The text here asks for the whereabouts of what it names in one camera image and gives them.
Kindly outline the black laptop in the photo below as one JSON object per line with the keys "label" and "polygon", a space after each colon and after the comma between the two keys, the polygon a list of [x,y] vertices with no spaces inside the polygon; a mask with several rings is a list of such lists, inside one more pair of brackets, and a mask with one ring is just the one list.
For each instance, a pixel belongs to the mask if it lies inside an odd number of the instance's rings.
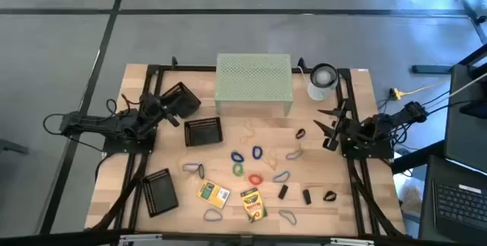
{"label": "black laptop", "polygon": [[431,155],[419,237],[487,246],[487,176]]}

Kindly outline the small black mesh basket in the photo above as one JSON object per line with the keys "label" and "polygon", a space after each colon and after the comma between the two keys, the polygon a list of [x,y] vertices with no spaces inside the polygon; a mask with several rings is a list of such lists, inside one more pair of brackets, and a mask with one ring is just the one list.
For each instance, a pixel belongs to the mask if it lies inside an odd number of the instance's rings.
{"label": "small black mesh basket", "polygon": [[187,121],[184,123],[184,134],[186,147],[209,145],[223,141],[219,117]]}
{"label": "small black mesh basket", "polygon": [[169,94],[181,94],[182,97],[176,106],[168,106],[169,112],[176,113],[182,119],[192,116],[200,107],[201,101],[181,81],[167,90],[161,96]]}

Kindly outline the black diagonal desk leg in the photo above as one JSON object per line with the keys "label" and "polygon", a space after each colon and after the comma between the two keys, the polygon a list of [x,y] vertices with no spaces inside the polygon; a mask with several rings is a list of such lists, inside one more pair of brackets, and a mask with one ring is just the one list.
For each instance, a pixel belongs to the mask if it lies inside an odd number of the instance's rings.
{"label": "black diagonal desk leg", "polygon": [[399,174],[411,168],[417,168],[428,163],[429,157],[444,158],[444,140],[416,150],[400,158],[395,158],[390,164],[393,174]]}

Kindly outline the green perforated metal shelf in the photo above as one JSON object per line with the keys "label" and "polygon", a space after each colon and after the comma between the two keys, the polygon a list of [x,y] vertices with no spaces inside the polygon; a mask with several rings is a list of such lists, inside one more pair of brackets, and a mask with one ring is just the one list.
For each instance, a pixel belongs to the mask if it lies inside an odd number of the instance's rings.
{"label": "green perforated metal shelf", "polygon": [[219,53],[215,107],[232,102],[280,102],[284,115],[294,103],[291,57],[288,54]]}

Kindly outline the flat black mesh tray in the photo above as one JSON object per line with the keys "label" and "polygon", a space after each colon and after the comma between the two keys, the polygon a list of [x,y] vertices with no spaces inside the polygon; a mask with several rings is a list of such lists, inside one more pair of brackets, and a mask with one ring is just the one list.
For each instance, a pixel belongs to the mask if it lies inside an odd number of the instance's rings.
{"label": "flat black mesh tray", "polygon": [[179,206],[168,168],[143,177],[142,186],[150,218]]}

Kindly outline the black stand foot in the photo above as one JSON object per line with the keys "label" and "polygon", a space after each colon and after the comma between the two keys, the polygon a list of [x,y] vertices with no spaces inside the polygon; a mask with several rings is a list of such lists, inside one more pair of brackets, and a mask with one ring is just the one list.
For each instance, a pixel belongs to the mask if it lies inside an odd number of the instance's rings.
{"label": "black stand foot", "polygon": [[411,71],[414,74],[423,75],[447,75],[452,67],[450,65],[412,65]]}

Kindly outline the black rig crossbar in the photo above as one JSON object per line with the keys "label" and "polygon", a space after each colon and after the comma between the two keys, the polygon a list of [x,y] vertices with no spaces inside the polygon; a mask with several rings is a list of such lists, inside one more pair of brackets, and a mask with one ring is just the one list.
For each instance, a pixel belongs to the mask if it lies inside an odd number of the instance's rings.
{"label": "black rig crossbar", "polygon": [[384,235],[362,235],[358,237],[300,236],[300,235],[222,235],[193,233],[135,233],[131,229],[87,230],[82,232],[29,235],[0,238],[0,246],[97,246],[103,244],[128,244],[140,241],[222,241],[251,245],[255,242],[283,242],[331,244],[342,246],[475,246],[445,241],[418,240],[409,237],[387,237]]}

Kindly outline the grey chair leg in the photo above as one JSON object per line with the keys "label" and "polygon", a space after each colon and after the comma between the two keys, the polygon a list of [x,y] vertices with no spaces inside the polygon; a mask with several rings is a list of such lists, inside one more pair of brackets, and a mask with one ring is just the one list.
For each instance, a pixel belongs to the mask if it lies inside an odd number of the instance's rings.
{"label": "grey chair leg", "polygon": [[29,153],[29,149],[26,146],[18,145],[17,143],[6,139],[0,139],[0,153],[3,151],[17,152],[22,155],[27,155]]}

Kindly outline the crayon box green back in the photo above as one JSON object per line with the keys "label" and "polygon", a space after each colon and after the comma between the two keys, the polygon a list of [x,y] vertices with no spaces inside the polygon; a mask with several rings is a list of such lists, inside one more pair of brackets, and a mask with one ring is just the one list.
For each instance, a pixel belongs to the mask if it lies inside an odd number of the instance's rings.
{"label": "crayon box green back", "polygon": [[223,209],[231,194],[229,189],[223,188],[212,181],[204,180],[200,186],[197,197]]}

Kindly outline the crayon box yellow front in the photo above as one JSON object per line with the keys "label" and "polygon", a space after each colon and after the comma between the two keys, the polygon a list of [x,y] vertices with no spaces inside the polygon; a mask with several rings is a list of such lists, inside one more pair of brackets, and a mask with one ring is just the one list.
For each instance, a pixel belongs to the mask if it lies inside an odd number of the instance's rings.
{"label": "crayon box yellow front", "polygon": [[241,192],[240,198],[250,222],[256,222],[267,217],[268,213],[263,198],[256,187]]}

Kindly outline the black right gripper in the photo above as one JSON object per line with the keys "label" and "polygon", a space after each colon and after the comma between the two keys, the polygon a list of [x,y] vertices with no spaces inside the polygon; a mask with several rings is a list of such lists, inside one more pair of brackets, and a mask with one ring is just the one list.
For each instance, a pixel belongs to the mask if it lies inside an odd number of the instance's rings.
{"label": "black right gripper", "polygon": [[346,117],[346,113],[348,111],[348,102],[348,100],[343,100],[334,110],[318,110],[320,113],[337,117],[337,119],[332,122],[331,127],[314,120],[314,123],[323,131],[325,136],[325,140],[323,142],[323,147],[325,149],[335,151],[339,144],[337,140],[338,135],[343,134],[346,130],[345,127],[346,123],[348,122]]}

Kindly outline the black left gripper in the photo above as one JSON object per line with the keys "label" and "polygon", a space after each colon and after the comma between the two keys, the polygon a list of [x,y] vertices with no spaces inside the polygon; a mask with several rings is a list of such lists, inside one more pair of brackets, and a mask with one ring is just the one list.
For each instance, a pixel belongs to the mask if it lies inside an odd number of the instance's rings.
{"label": "black left gripper", "polygon": [[143,123],[159,123],[168,120],[174,127],[178,127],[180,122],[176,119],[177,114],[169,112],[168,106],[176,106],[181,99],[181,94],[169,94],[155,96],[148,93],[143,95]]}

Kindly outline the yellow rubber band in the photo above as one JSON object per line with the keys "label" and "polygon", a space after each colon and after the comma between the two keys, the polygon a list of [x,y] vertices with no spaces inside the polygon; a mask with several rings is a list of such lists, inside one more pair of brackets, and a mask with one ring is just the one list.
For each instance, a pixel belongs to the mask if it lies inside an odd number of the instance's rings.
{"label": "yellow rubber band", "polygon": [[247,119],[243,122],[242,133],[240,137],[240,143],[244,145],[248,145],[254,138],[256,132],[253,127],[253,121],[251,119]]}
{"label": "yellow rubber band", "polygon": [[273,149],[266,149],[263,153],[263,162],[268,165],[273,171],[277,168],[278,160]]}

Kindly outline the black side desk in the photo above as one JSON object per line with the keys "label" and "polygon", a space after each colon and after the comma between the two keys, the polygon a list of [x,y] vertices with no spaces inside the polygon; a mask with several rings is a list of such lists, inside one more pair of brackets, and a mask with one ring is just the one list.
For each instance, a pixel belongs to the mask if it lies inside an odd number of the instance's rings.
{"label": "black side desk", "polygon": [[487,174],[487,44],[450,74],[445,156]]}

